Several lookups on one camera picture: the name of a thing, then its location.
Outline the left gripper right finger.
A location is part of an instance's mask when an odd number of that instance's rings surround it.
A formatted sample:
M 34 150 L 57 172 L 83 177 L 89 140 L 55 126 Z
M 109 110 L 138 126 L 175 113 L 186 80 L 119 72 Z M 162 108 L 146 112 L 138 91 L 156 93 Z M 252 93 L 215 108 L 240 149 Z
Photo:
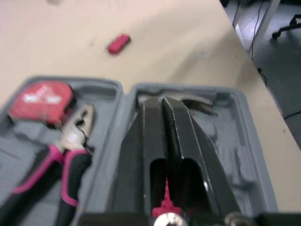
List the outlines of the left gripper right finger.
M 180 101 L 162 99 L 171 200 L 189 214 L 240 212 L 211 139 Z

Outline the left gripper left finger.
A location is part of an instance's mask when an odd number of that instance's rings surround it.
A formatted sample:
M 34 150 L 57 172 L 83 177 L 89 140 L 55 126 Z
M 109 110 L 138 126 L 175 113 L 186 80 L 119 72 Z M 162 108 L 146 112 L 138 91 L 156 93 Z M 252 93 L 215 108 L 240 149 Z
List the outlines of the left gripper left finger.
M 143 102 L 120 149 L 113 189 L 114 212 L 151 213 L 161 205 L 166 187 L 165 139 L 157 98 Z

